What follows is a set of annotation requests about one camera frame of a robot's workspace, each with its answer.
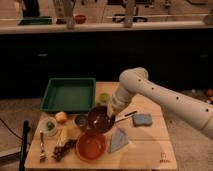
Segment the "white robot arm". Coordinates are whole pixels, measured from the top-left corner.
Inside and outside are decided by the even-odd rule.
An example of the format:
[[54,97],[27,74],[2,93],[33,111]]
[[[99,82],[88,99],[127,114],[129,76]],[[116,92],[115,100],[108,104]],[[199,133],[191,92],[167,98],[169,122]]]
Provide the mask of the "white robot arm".
[[112,110],[120,113],[140,94],[176,113],[191,127],[213,140],[213,105],[164,88],[149,81],[148,71],[138,67],[119,76],[119,85],[111,97]]

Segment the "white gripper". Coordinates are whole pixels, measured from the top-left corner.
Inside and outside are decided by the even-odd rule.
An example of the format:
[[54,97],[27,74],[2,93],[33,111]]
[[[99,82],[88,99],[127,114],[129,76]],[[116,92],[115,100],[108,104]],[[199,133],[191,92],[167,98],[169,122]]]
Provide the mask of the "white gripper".
[[107,111],[108,116],[118,115],[126,109],[132,102],[134,96],[134,93],[129,92],[122,85],[119,85],[110,98]]

